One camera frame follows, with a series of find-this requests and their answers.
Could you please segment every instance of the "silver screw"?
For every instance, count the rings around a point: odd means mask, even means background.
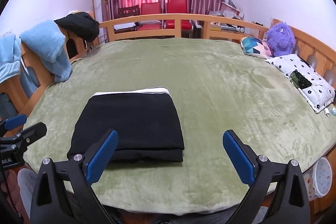
[[[48,164],[50,162],[50,158],[45,158],[44,160],[43,160],[43,164]]]
[[[296,160],[291,160],[291,164],[293,166],[298,166],[299,165],[299,163]]]
[[[265,161],[268,160],[268,158],[265,155],[260,155],[259,160],[262,161],[262,162],[265,162]]]
[[[74,159],[75,161],[80,161],[82,158],[83,158],[83,156],[82,156],[81,154],[77,154],[77,155],[75,155],[75,156],[73,157],[73,159]]]

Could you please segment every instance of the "gray pants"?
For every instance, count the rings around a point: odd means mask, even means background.
[[[17,174],[17,183],[20,187],[21,199],[29,218],[36,177],[37,174],[29,169],[21,169]],[[76,210],[80,210],[76,198],[71,194],[68,195],[68,198],[71,206],[76,207]],[[117,209],[108,206],[104,206],[104,208],[118,224],[123,224]],[[162,215],[152,224],[225,224],[235,209],[236,206],[210,215],[188,214],[180,217],[174,215]],[[267,207],[261,207],[252,224],[260,223],[266,212]]]

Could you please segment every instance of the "purple plush toy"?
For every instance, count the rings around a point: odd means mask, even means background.
[[[293,53],[295,37],[291,28],[283,22],[271,27],[266,32],[266,43],[274,56],[282,56]]]

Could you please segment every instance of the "black cable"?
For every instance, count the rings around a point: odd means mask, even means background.
[[[6,175],[5,175],[5,171],[3,169],[3,165],[2,165],[2,159],[1,159],[1,153],[0,153],[0,169],[1,169],[1,174],[2,174],[2,177],[5,181],[5,186],[6,186],[6,190],[7,190],[7,195],[9,196],[9,200],[12,204],[12,207],[13,207],[13,210],[15,211],[15,213],[17,214],[17,216],[19,218],[21,218],[21,214],[19,214],[19,212],[17,211],[16,207],[15,207],[15,204],[13,202],[13,199],[12,199],[12,196],[11,196],[11,193],[9,191],[9,187],[8,187],[8,183],[7,183],[7,178],[6,178]]]

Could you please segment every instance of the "green bedspread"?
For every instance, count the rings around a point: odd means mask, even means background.
[[[296,159],[303,170],[336,141],[336,118],[330,117],[328,131],[323,113],[315,114],[280,71],[245,56],[239,44],[144,39],[99,47],[73,64],[67,82],[45,91],[26,126],[42,121],[48,132],[29,146],[26,161],[37,171],[45,157],[66,160],[74,125],[95,92],[156,86],[168,88],[176,106],[184,162],[109,164],[92,186],[103,204],[181,215],[239,203],[248,186],[240,182],[223,149],[227,129],[257,154],[285,163]]]

